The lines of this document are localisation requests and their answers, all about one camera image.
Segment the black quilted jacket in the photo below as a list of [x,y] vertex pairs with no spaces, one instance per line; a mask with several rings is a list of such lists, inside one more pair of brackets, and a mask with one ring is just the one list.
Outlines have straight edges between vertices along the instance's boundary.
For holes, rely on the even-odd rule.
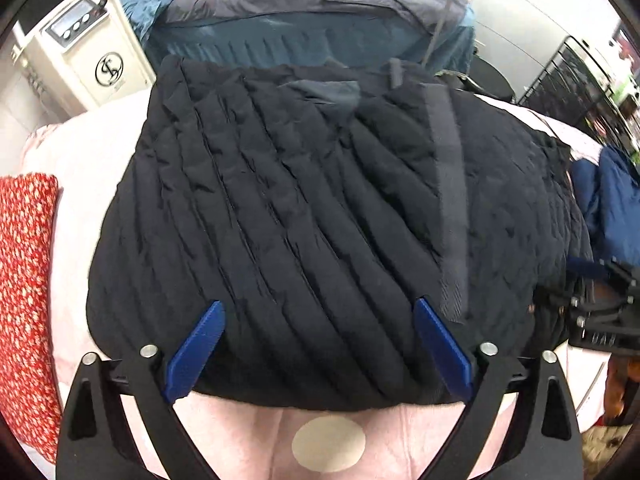
[[229,67],[171,55],[108,206],[87,321],[113,359],[170,374],[214,304],[192,389],[353,412],[451,401],[413,325],[425,300],[474,342],[566,337],[534,292],[592,255],[570,148],[412,63]]

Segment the red patterned pillow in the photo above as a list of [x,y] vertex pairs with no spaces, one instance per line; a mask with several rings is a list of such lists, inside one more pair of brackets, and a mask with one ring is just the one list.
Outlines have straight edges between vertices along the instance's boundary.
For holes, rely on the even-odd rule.
[[62,418],[49,304],[57,204],[50,174],[1,179],[1,415],[51,464]]

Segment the white medical machine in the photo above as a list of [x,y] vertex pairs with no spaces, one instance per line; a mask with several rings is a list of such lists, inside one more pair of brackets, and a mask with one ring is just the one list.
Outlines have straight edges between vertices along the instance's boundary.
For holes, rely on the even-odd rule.
[[12,61],[40,99],[67,115],[154,84],[120,0],[25,0],[12,34]]

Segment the navy blue folded garment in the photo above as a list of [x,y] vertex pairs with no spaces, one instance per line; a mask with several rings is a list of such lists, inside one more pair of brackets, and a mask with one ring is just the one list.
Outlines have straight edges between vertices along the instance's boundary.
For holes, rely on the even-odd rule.
[[585,218],[594,258],[639,264],[639,171],[614,146],[598,162],[574,160],[570,178]]

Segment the black round stool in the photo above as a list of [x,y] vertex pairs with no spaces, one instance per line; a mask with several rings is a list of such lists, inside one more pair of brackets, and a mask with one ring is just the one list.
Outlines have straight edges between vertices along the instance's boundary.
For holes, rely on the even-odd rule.
[[513,103],[515,92],[506,77],[500,73],[495,66],[491,65],[484,58],[474,55],[470,65],[469,77],[473,84],[480,89],[483,96]]

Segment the black metal cart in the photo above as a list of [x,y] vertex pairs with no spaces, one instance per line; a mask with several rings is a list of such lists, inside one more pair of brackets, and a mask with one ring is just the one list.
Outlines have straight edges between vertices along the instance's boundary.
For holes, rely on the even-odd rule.
[[585,44],[567,36],[518,99],[518,105],[630,155],[634,152],[632,133],[613,96],[612,79],[602,64]]

